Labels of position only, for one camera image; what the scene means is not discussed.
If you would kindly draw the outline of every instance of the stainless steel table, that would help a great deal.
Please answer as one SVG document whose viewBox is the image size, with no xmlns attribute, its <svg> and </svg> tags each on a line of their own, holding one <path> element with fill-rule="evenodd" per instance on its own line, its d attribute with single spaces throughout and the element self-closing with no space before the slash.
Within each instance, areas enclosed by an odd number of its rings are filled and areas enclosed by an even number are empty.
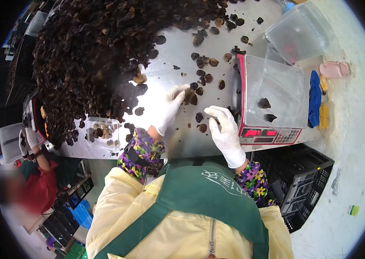
<svg viewBox="0 0 365 259">
<path fill-rule="evenodd" d="M 155 116 L 155 100 L 161 92 L 166 91 L 174 85 L 190 84 L 197 82 L 199 79 L 199 76 L 196 75 L 198 68 L 195 61 L 191 59 L 192 52 L 197 52 L 200 55 L 205 55 L 210 58 L 216 58 L 220 62 L 217 67 L 206 65 L 202 69 L 213 76 L 213 81 L 203 87 L 204 94 L 198 96 L 197 106 L 191 104 L 181 106 L 175 120 L 168 127 L 163 138 L 166 151 L 162 155 L 162 158 L 187 158 L 221 154 L 211 139 L 209 129 L 205 133 L 201 133 L 196 128 L 198 123 L 195 121 L 195 115 L 197 112 L 203 112 L 204 108 L 211 105 L 222 107 L 232 106 L 233 86 L 230 85 L 230 82 L 235 73 L 232 68 L 234 63 L 230 65 L 225 62 L 223 59 L 224 54 L 229 53 L 234 45 L 237 45 L 241 50 L 246 50 L 247 54 L 264 57 L 267 42 L 263 39 L 262 35 L 270 25 L 278 21 L 282 14 L 282 9 L 275 1 L 256 2 L 249 0 L 246 2 L 238 2 L 237 4 L 229 3 L 227 14 L 237 14 L 239 18 L 245 20 L 245 24 L 238 26 L 230 32 L 223 25 L 219 28 L 219 35 L 208 33 L 208 37 L 199 47 L 194 47 L 192 44 L 193 36 L 191 33 L 196 32 L 193 29 L 183 32 L 177 28 L 169 27 L 161 31 L 159 34 L 164 35 L 167 41 L 165 44 L 155 47 L 159 51 L 158 57 L 150 60 L 151 64 L 146 70 L 142 69 L 142 73 L 148 78 L 146 82 L 148 90 L 143 96 L 138 97 L 139 104 L 134 109 L 144 107 L 144 114 L 142 116 L 129 116 L 125 114 L 124 119 L 126 122 L 133 123 L 136 127 L 148 129 L 150 119 L 152 116 Z M 256 22 L 259 17 L 264 19 L 264 22 L 260 25 Z M 253 43 L 253 46 L 249 46 L 240 41 L 243 35 L 248 36 L 249 42 Z M 310 72 L 312 70 L 318 70 L 320 63 L 322 63 L 321 57 L 315 57 L 297 64 L 305 72 L 305 82 L 308 91 Z M 181 69 L 174 70 L 173 65 Z M 181 72 L 186 73 L 186 76 L 181 76 Z M 223 90 L 219 90 L 218 88 L 218 81 L 221 79 L 226 82 L 226 87 Z M 205 119 L 202 122 L 208 125 L 207 118 L 209 116 L 204 112 L 203 114 L 205 115 Z M 118 158 L 108 150 L 90 147 L 84 139 L 85 129 L 78 128 L 79 121 L 75 121 L 75 123 L 76 128 L 79 130 L 79 140 L 73 146 L 68 146 L 66 143 L 63 143 L 59 151 L 60 155 L 94 159 Z M 129 130 L 121 127 L 120 145 L 122 148 L 127 144 L 125 141 L 127 134 L 129 134 Z M 300 134 L 296 143 L 311 141 L 319 137 L 320 132 L 317 128 L 307 128 Z M 277 146 L 253 145 L 243 146 L 243 149 L 247 152 L 275 147 Z"/>
</svg>

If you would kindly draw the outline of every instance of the green apron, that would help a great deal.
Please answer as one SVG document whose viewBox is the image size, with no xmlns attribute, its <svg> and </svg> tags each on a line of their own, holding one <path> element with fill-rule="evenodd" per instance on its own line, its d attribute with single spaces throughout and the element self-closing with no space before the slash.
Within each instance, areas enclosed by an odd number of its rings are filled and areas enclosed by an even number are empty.
<svg viewBox="0 0 365 259">
<path fill-rule="evenodd" d="M 255 202 L 232 179 L 232 170 L 215 162 L 184 166 L 188 160 L 184 161 L 180 167 L 164 166 L 160 175 L 165 173 L 165 178 L 155 203 L 95 259 L 107 259 L 108 253 L 125 257 L 173 210 L 205 215 L 232 226 L 253 243 L 255 259 L 268 258 L 268 230 Z"/>
<path fill-rule="evenodd" d="M 79 163 L 82 161 L 81 158 L 65 158 L 55 155 L 51 152 L 44 153 L 48 161 L 54 161 L 58 166 L 55 169 L 56 185 L 57 189 L 63 190 L 68 184 L 71 184 L 72 180 L 75 179 L 76 174 L 79 172 Z M 38 169 L 39 164 L 24 160 L 20 166 L 20 170 L 24 175 L 24 179 L 27 182 L 30 174 L 40 174 Z"/>
</svg>

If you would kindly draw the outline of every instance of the digital scale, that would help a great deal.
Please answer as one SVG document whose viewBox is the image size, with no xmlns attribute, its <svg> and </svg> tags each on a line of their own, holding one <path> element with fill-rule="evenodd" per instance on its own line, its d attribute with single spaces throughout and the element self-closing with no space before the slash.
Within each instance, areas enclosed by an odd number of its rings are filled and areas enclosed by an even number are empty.
<svg viewBox="0 0 365 259">
<path fill-rule="evenodd" d="M 308 118 L 308 107 L 309 107 L 309 92 L 304 95 L 302 108 L 299 110 L 299 115 L 297 116 L 292 127 L 287 128 L 288 134 L 283 135 L 278 131 L 264 125 L 261 121 L 253 117 L 247 112 L 247 72 L 256 73 L 256 70 L 247 70 L 247 61 L 251 59 L 248 57 L 253 57 L 250 55 L 237 55 L 238 66 L 240 67 L 241 76 L 236 77 L 234 87 L 234 99 L 235 104 L 234 115 L 236 118 L 237 126 L 239 129 L 239 138 L 241 145 L 292 145 L 294 144 L 302 130 L 307 127 Z"/>
</svg>

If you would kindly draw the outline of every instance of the pink cup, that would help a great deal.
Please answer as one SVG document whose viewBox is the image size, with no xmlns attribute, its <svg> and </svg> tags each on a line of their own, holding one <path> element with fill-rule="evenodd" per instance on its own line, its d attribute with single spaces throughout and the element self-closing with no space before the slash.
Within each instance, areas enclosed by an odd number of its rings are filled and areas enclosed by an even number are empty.
<svg viewBox="0 0 365 259">
<path fill-rule="evenodd" d="M 326 78 L 340 78 L 350 75 L 350 68 L 347 62 L 326 61 L 319 66 L 320 74 Z"/>
</svg>

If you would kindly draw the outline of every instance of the worker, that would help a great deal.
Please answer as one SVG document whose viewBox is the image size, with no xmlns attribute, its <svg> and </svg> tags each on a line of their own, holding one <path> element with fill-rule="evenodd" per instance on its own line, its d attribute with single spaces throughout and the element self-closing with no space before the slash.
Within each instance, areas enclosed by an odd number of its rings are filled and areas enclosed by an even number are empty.
<svg viewBox="0 0 365 259">
<path fill-rule="evenodd" d="M 25 128 L 19 133 L 19 148 L 25 159 L 20 168 L 0 165 L 0 204 L 18 204 L 27 212 L 39 215 L 55 203 L 59 191 L 67 189 L 78 173 L 81 159 L 61 158 L 39 148 L 36 133 Z M 30 155 L 25 141 L 32 150 Z"/>
<path fill-rule="evenodd" d="M 293 258 L 276 200 L 266 199 L 266 175 L 259 163 L 246 159 L 228 109 L 204 110 L 221 124 L 220 130 L 209 119 L 221 159 L 169 159 L 159 176 L 146 182 L 146 167 L 164 153 L 161 139 L 189 87 L 175 86 L 155 100 L 152 125 L 134 130 L 117 167 L 105 177 L 86 237 L 88 257 Z"/>
</svg>

